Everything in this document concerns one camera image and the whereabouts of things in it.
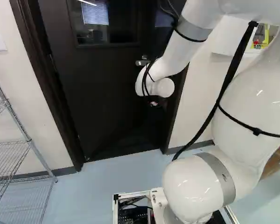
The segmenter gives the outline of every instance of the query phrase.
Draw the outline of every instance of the wall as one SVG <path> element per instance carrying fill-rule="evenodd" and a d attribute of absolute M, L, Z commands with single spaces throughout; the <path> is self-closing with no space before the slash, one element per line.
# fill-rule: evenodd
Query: wall
<path fill-rule="evenodd" d="M 25 51 L 8 0 L 0 0 L 0 32 L 7 46 L 0 52 L 0 85 L 20 121 L 51 169 L 73 166 Z M 21 138 L 7 110 L 0 115 L 0 141 Z M 18 173 L 44 170 L 32 151 Z"/>
<path fill-rule="evenodd" d="M 219 42 L 223 42 L 222 47 L 227 50 L 232 48 L 235 51 L 234 46 L 238 46 L 248 23 L 233 19 L 232 22 L 237 23 L 233 26 L 237 29 L 235 32 L 231 28 L 226 29 L 226 20 L 230 20 L 230 17 L 224 17 L 190 62 L 169 148 L 183 146 L 194 137 L 217 99 L 232 56 L 215 54 L 213 51 L 217 52 Z M 246 68 L 252 60 L 253 57 L 244 57 L 238 71 Z M 197 142 L 210 139 L 212 136 L 209 126 Z"/>

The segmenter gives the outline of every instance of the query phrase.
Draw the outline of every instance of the robotic arm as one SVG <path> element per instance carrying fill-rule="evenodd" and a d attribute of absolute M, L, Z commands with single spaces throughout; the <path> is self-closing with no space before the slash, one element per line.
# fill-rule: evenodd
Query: robotic arm
<path fill-rule="evenodd" d="M 189 63 L 224 14 L 280 26 L 280 0 L 188 0 L 164 55 L 150 68 L 155 81 L 146 79 L 151 95 L 172 94 L 173 84 L 164 79 Z M 139 96 L 144 71 L 136 82 Z M 176 160 L 163 174 L 166 224 L 206 223 L 213 211 L 245 197 L 258 184 L 280 146 L 280 30 L 254 66 L 232 81 L 220 105 L 237 120 L 275 135 L 253 133 L 217 110 L 212 121 L 217 148 Z"/>

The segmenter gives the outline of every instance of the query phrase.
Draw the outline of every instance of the baseboard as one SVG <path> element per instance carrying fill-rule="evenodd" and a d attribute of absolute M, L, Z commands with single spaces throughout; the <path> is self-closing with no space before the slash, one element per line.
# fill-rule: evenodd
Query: baseboard
<path fill-rule="evenodd" d="M 214 146 L 214 145 L 215 144 L 214 144 L 213 140 L 201 141 L 201 142 L 194 143 L 191 147 L 189 147 L 187 149 L 187 151 L 191 150 L 191 149 L 202 148 L 202 147 L 206 147 L 206 146 Z M 177 153 L 182 147 L 183 146 L 169 148 L 166 151 L 166 155 Z"/>
<path fill-rule="evenodd" d="M 61 169 L 53 169 L 52 173 L 55 176 L 63 176 L 68 174 L 74 174 L 76 173 L 75 167 L 65 167 Z M 41 172 L 35 172 L 35 173 L 29 173 L 29 174 L 18 174 L 14 175 L 13 179 L 22 179 L 22 178 L 30 178 L 30 177 L 38 177 L 38 176 L 45 176 L 48 175 L 47 171 L 41 171 Z"/>

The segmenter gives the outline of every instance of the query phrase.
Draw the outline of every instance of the shelf post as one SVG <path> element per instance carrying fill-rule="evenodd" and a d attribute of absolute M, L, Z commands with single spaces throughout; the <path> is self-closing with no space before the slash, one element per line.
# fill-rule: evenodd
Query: shelf post
<path fill-rule="evenodd" d="M 33 150 L 33 152 L 35 153 L 35 155 L 37 156 L 39 161 L 42 163 L 43 167 L 47 170 L 47 172 L 50 174 L 50 176 L 52 176 L 54 178 L 54 181 L 57 182 L 58 181 L 57 177 L 52 173 L 52 170 L 49 168 L 49 166 L 46 163 L 45 159 L 43 158 L 42 154 L 38 151 L 38 149 L 36 148 L 34 142 L 32 141 L 32 139 L 30 138 L 30 136 L 26 132 L 23 124 L 18 119 L 16 113 L 14 112 L 12 106 L 10 105 L 10 103 L 9 103 L 8 99 L 6 98 L 4 92 L 2 91 L 1 87 L 0 87 L 0 97 L 5 102 L 6 107 L 7 107 L 8 111 L 9 111 L 10 115 L 14 119 L 14 122 L 18 126 L 18 128 L 21 131 L 22 135 L 24 136 L 25 140 L 28 143 L 30 143 L 31 149 Z"/>

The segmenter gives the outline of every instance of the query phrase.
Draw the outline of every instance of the floor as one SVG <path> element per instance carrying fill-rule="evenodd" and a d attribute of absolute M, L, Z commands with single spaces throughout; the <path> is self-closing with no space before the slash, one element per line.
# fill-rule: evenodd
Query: floor
<path fill-rule="evenodd" d="M 187 151 L 181 157 L 199 151 Z M 86 163 L 80 173 L 60 176 L 43 224 L 111 224 L 112 195 L 160 187 L 172 157 L 152 150 Z"/>
<path fill-rule="evenodd" d="M 187 151 L 181 157 L 212 147 Z M 152 150 L 86 163 L 80 173 L 58 177 L 43 224 L 111 224 L 112 195 L 160 187 L 162 172 L 172 157 Z M 280 224 L 280 172 L 261 181 L 251 195 L 231 208 L 240 224 Z"/>

